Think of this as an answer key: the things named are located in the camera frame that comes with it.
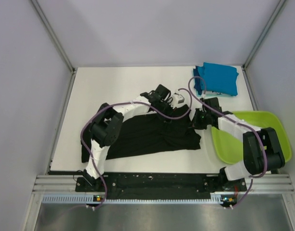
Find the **black t shirt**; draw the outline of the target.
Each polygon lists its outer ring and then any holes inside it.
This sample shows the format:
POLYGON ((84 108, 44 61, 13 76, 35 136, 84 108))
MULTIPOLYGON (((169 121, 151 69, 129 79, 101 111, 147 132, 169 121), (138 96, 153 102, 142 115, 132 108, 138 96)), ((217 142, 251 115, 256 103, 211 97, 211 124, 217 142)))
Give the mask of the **black t shirt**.
POLYGON ((200 149, 201 136, 191 127, 189 113, 190 108, 185 104, 174 109, 171 123, 162 122, 152 113, 126 120, 106 159, 200 149))

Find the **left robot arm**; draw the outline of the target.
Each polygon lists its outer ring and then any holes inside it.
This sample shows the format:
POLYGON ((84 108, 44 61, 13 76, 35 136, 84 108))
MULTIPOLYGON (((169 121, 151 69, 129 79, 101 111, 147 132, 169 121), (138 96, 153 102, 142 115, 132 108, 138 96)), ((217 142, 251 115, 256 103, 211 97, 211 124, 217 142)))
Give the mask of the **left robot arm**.
POLYGON ((174 109, 183 103, 181 94, 171 94, 161 84, 155 90, 143 92, 126 103, 103 103, 80 133, 81 160, 87 163, 83 172, 87 187, 93 191, 102 187, 100 175, 104 173, 107 151, 117 141, 126 120, 151 111, 157 112, 161 118, 171 119, 174 109))

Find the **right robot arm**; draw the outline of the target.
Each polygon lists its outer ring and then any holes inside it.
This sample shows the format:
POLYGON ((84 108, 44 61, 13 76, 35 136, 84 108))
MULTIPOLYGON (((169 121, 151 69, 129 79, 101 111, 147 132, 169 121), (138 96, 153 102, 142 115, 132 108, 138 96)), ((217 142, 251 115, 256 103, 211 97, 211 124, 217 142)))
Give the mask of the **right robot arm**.
POLYGON ((290 158, 286 132, 279 118, 267 111, 223 111, 217 97, 199 99, 192 120, 195 129, 211 126, 214 147, 227 167, 218 185, 230 190, 237 180, 280 169, 290 158))

